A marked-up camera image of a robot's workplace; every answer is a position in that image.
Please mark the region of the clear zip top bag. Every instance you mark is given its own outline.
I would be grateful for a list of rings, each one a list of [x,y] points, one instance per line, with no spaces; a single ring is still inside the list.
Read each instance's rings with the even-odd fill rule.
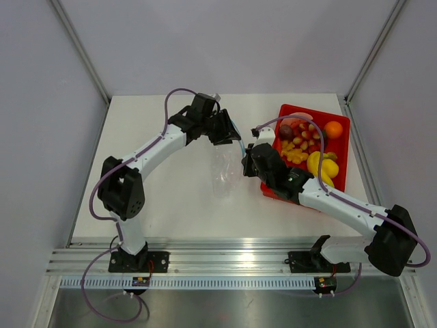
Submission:
[[[217,198],[229,197],[242,175],[241,160],[245,155],[243,139],[216,146],[212,153],[212,192]]]

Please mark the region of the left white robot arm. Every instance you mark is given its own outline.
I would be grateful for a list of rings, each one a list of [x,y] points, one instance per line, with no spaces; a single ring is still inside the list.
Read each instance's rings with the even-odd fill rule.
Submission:
[[[110,156],[102,165],[101,177],[92,191],[115,222],[119,242],[110,248],[111,273],[164,273],[169,254],[149,251],[141,231],[139,213],[145,205],[145,179],[174,152],[206,136],[214,146],[240,141],[227,110],[217,95],[196,93],[192,103],[174,115],[165,116],[163,130],[128,156]]]

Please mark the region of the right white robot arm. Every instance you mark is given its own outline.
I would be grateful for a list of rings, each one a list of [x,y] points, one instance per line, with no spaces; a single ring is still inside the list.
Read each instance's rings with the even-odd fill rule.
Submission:
[[[251,144],[245,153],[244,176],[258,177],[280,200],[318,210],[360,234],[359,238],[338,241],[320,237],[310,253],[313,268],[325,271],[340,262],[366,261],[387,275],[401,275],[418,244],[404,207],[375,206],[322,184],[313,174],[288,167],[268,143]]]

